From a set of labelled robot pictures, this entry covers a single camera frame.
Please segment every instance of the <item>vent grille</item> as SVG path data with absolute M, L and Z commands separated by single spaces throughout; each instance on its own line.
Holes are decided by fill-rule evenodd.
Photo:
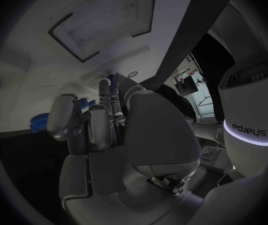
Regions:
M 205 159 L 212 159 L 212 157 L 214 156 L 215 153 L 216 153 L 215 147 L 206 146 L 201 151 L 201 157 L 205 158 Z

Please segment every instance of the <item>blue light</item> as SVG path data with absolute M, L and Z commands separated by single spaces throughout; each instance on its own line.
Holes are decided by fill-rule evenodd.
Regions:
M 254 144 L 254 145 L 258 145 L 258 146 L 268 146 L 268 142 L 258 142 L 258 141 L 252 141 L 252 140 L 249 140 L 249 139 L 246 139 L 246 138 L 243 138 L 235 133 L 233 133 L 227 126 L 226 126 L 226 123 L 225 121 L 223 122 L 223 126 L 224 126 L 224 129 L 229 133 L 231 134 L 233 137 L 239 139 L 239 140 L 242 140 L 242 141 L 245 141 L 249 144 Z

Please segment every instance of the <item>glowing light ring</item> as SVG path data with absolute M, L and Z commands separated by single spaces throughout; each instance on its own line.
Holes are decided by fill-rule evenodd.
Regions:
M 233 137 L 239 139 L 239 140 L 242 140 L 242 141 L 245 141 L 249 144 L 254 144 L 254 145 L 258 145 L 258 146 L 268 146 L 268 142 L 258 142 L 258 141 L 252 141 L 252 140 L 249 140 L 249 139 L 246 139 L 246 138 L 243 138 L 235 133 L 233 133 L 227 126 L 226 126 L 226 123 L 225 123 L 225 120 L 223 122 L 223 127 L 224 129 L 229 133 L 231 134 Z

